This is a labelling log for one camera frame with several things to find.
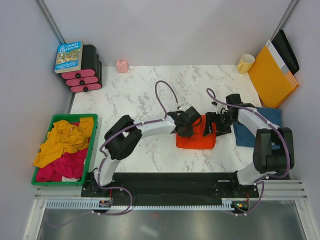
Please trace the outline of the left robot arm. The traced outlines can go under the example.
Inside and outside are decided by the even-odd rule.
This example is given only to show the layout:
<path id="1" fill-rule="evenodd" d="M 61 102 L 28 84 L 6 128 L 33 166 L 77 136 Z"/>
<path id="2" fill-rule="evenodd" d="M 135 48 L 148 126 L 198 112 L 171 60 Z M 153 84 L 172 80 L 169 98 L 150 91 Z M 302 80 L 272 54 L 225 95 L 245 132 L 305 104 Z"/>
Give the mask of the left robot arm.
<path id="1" fill-rule="evenodd" d="M 133 120 L 128 114 L 122 116 L 104 135 L 104 143 L 99 148 L 103 159 L 94 173 L 92 191 L 99 197 L 109 193 L 109 184 L 119 163 L 133 153 L 140 140 L 161 134 L 191 137 L 195 134 L 194 127 L 201 122 L 201 114 L 192 106 L 144 121 Z"/>

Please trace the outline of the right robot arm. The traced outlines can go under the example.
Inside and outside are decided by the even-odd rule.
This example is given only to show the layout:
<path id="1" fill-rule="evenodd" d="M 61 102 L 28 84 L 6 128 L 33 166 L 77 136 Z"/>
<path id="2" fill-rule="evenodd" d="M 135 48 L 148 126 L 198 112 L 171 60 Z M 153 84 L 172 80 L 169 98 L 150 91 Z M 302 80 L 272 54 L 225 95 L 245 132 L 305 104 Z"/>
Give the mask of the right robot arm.
<path id="1" fill-rule="evenodd" d="M 207 88 L 206 92 L 213 105 L 221 109 L 205 114 L 204 136 L 229 134 L 231 126 L 239 123 L 255 137 L 252 162 L 235 172 L 237 179 L 229 184 L 230 193 L 240 197 L 247 191 L 247 185 L 257 185 L 269 177 L 285 178 L 295 164 L 292 130 L 272 123 L 252 104 L 243 103 L 238 93 L 228 95 L 222 102 L 212 89 Z"/>

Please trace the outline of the orange t-shirt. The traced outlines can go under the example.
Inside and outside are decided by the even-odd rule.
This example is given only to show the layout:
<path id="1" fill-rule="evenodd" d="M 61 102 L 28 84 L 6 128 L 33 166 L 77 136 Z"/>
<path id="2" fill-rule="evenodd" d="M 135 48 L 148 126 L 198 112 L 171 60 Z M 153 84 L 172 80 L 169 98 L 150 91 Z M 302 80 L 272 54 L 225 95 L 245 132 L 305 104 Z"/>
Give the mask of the orange t-shirt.
<path id="1" fill-rule="evenodd" d="M 212 124 L 212 133 L 204 136 L 206 126 L 206 116 L 201 116 L 202 120 L 198 119 L 193 127 L 194 134 L 188 137 L 181 137 L 178 134 L 175 135 L 175 144 L 180 149 L 191 150 L 210 150 L 213 149 L 216 144 L 216 125 Z"/>

